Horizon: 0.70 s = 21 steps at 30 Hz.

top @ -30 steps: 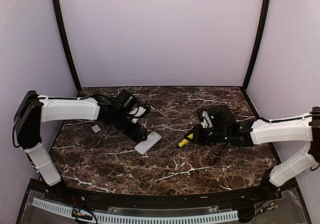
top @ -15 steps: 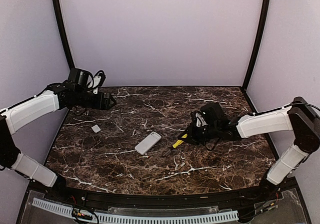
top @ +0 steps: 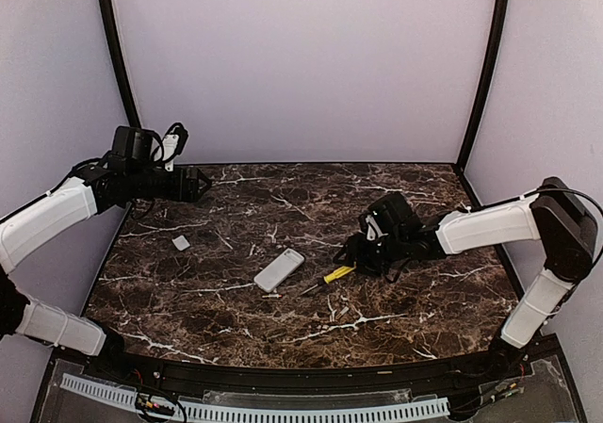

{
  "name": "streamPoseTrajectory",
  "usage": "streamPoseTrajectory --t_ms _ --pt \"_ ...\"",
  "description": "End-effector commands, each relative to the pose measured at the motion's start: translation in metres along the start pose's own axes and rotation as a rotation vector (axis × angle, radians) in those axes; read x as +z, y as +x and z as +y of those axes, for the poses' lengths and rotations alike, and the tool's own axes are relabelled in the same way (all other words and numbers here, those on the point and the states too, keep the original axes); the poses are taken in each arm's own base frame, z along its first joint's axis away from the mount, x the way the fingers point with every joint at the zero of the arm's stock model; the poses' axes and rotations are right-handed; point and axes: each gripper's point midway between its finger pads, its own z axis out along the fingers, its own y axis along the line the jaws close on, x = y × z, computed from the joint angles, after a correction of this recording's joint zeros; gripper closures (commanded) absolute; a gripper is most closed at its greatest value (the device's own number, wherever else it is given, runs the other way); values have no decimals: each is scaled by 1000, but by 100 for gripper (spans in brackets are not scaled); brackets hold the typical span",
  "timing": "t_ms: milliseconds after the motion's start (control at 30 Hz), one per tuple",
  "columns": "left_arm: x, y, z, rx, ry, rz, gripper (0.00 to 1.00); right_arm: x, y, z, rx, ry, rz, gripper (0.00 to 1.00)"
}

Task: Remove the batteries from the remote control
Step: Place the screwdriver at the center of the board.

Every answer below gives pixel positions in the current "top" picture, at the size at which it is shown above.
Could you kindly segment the white battery cover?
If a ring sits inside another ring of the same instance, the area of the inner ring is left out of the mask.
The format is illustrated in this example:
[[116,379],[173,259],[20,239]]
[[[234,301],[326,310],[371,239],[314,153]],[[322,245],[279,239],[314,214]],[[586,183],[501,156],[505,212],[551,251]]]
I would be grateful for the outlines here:
[[174,238],[172,243],[179,252],[185,251],[190,247],[190,243],[185,236],[178,236]]

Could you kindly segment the yellow handled screwdriver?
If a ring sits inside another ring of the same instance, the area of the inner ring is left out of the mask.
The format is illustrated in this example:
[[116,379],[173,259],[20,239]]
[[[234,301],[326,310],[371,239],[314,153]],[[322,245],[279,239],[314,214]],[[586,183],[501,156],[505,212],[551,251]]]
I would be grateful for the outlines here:
[[340,267],[336,270],[334,270],[333,272],[329,273],[326,276],[321,277],[320,279],[318,279],[318,281],[314,284],[311,285],[309,288],[307,288],[306,290],[304,290],[301,293],[301,296],[304,296],[306,294],[308,294],[309,292],[313,291],[314,289],[324,286],[324,285],[329,285],[330,283],[345,277],[346,275],[348,275],[349,273],[355,271],[355,267],[347,267],[347,266],[343,266]]

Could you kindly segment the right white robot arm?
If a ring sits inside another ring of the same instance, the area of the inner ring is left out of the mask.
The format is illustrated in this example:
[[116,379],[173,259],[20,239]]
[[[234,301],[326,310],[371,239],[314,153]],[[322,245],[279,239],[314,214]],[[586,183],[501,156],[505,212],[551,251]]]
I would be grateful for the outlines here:
[[481,357],[481,372],[499,380],[517,363],[517,352],[568,299],[602,257],[589,196],[557,177],[535,190],[477,210],[448,212],[423,221],[394,192],[373,203],[359,218],[360,229],[334,257],[337,265],[384,276],[395,264],[443,259],[477,248],[515,241],[541,242],[546,254],[518,305],[502,324],[501,342]]

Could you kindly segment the large white remote control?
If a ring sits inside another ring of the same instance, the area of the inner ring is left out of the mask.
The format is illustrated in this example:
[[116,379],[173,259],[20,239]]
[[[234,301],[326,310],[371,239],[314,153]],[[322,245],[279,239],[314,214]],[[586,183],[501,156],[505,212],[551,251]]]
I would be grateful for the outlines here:
[[253,282],[263,291],[272,292],[305,261],[302,254],[293,249],[284,250],[253,278]]

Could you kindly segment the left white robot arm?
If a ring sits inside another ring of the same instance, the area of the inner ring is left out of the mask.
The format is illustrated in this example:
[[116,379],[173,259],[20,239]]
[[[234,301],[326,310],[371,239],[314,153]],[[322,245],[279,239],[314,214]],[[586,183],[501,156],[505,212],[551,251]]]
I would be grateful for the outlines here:
[[180,122],[164,136],[120,126],[103,156],[73,166],[55,187],[2,218],[2,335],[19,334],[96,357],[97,367],[113,382],[126,381],[132,375],[132,359],[106,345],[110,337],[106,329],[26,295],[9,275],[48,241],[114,206],[155,199],[198,202],[211,188],[211,180],[197,167],[173,163],[187,138],[187,129]]

